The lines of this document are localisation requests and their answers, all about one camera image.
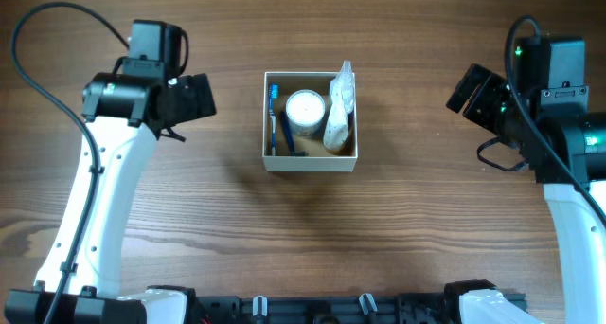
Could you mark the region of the blue white toothbrush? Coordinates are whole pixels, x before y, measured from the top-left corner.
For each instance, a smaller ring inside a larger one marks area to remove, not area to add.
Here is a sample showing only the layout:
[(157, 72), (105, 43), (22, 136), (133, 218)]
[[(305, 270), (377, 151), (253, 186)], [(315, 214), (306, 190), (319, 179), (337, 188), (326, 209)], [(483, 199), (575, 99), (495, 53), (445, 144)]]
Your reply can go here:
[(274, 101), (278, 98), (278, 85), (272, 83), (268, 87), (268, 114), (271, 121), (271, 156), (276, 156), (276, 114)]

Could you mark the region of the blue disposable razor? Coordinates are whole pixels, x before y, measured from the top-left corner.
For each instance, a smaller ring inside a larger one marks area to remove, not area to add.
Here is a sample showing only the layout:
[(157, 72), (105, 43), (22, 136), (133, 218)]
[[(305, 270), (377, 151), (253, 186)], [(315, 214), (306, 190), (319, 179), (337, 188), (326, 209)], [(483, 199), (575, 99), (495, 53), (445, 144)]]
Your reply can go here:
[(306, 152), (297, 151), (295, 149), (294, 137), (293, 137), (293, 133), (292, 133), (292, 130), (290, 127), (290, 122), (289, 122), (286, 112), (281, 111), (279, 114), (279, 117), (281, 120), (282, 130), (283, 130), (283, 133), (285, 135), (286, 142), (288, 145), (289, 156), (298, 156), (298, 157), (307, 156), (308, 154)]

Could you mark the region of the white cylindrical cup container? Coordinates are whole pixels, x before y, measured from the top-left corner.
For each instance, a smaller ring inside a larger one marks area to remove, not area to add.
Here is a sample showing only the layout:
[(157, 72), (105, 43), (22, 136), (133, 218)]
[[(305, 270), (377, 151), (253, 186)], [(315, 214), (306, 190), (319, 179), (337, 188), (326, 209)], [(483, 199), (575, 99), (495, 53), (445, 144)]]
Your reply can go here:
[(313, 136), (323, 122), (326, 104), (318, 93), (303, 89), (289, 96), (285, 112), (293, 135)]

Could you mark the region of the white printed tube bottle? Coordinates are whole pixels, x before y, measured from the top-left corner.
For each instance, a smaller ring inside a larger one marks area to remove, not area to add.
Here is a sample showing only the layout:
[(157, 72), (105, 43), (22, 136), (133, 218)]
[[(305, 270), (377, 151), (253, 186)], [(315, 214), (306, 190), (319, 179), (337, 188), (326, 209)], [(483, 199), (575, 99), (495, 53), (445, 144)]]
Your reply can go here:
[(336, 100), (330, 104), (323, 144), (330, 153), (338, 153), (343, 149), (349, 134), (348, 115), (345, 112), (344, 103), (339, 91), (336, 92)]

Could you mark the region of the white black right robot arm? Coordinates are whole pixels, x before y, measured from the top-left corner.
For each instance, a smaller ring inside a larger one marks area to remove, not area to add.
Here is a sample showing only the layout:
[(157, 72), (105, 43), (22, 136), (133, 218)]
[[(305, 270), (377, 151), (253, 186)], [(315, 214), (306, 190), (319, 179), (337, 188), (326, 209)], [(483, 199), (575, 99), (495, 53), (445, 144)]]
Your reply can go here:
[[(516, 88), (556, 157), (600, 205), (605, 204), (605, 115), (587, 110), (585, 42), (579, 36), (530, 36), (514, 48)], [(446, 103), (490, 131), (491, 146), (519, 150), (544, 188), (560, 251), (565, 318), (605, 320), (605, 224), (525, 126), (505, 78), (472, 64)]]

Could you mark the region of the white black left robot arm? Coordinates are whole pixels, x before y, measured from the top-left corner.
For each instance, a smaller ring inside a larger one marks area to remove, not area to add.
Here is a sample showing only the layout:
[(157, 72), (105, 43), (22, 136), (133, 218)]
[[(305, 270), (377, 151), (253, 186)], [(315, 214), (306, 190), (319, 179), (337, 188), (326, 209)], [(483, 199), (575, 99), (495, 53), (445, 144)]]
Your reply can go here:
[(158, 140), (216, 112), (206, 75), (185, 74), (187, 34), (137, 20), (128, 54), (83, 90), (84, 137), (53, 246), (30, 290), (13, 290), (11, 323), (201, 323), (193, 289), (120, 292), (120, 254), (138, 179)]

